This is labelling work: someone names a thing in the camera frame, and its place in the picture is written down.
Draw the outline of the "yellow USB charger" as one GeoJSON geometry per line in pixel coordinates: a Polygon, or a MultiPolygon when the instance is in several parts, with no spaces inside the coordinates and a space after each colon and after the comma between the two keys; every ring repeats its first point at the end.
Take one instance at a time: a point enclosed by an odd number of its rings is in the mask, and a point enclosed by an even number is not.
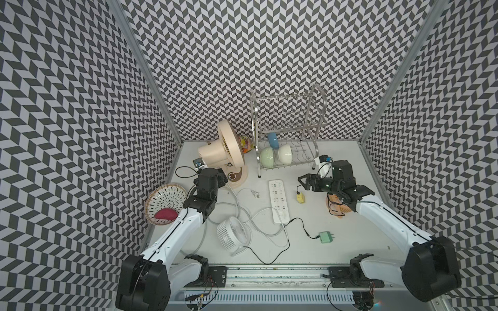
{"type": "Polygon", "coordinates": [[[306,202],[305,195],[302,192],[297,192],[296,200],[298,203],[304,204],[306,202]]]}

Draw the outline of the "white power strip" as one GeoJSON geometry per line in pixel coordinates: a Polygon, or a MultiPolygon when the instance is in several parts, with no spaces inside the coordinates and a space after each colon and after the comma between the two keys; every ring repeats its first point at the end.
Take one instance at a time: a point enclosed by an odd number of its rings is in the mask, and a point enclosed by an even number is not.
{"type": "Polygon", "coordinates": [[[268,188],[273,222],[275,224],[288,224],[290,222],[290,214],[283,181],[271,180],[268,182],[268,188]]]}

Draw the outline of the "green plug adapter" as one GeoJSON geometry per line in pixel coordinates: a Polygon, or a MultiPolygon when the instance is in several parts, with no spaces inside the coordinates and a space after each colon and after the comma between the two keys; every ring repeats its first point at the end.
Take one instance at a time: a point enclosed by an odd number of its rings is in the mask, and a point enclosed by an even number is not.
{"type": "Polygon", "coordinates": [[[328,244],[333,242],[333,234],[329,231],[323,231],[319,233],[319,239],[322,244],[328,244]]]}

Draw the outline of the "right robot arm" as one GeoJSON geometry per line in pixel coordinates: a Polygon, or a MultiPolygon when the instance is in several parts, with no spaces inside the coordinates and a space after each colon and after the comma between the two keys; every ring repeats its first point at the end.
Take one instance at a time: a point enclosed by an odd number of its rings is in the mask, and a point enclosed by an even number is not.
{"type": "Polygon", "coordinates": [[[446,237],[434,237],[412,225],[376,196],[357,184],[346,160],[319,157],[319,171],[298,177],[305,190],[335,195],[338,207],[348,207],[376,225],[404,255],[390,260],[371,253],[351,259],[348,280],[360,285],[376,280],[402,285],[419,301],[428,302],[462,284],[457,252],[446,237]]]}

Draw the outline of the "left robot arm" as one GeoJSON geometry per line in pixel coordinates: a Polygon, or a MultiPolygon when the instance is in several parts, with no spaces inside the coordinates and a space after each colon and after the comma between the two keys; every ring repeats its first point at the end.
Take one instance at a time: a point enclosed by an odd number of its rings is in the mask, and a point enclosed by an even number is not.
{"type": "Polygon", "coordinates": [[[215,208],[218,189],[228,183],[220,168],[198,171],[196,191],[183,204],[177,219],[141,255],[128,256],[121,265],[115,307],[119,310],[165,310],[172,294],[191,283],[208,281],[208,259],[187,255],[180,264],[176,256],[194,232],[204,225],[215,208]]]}

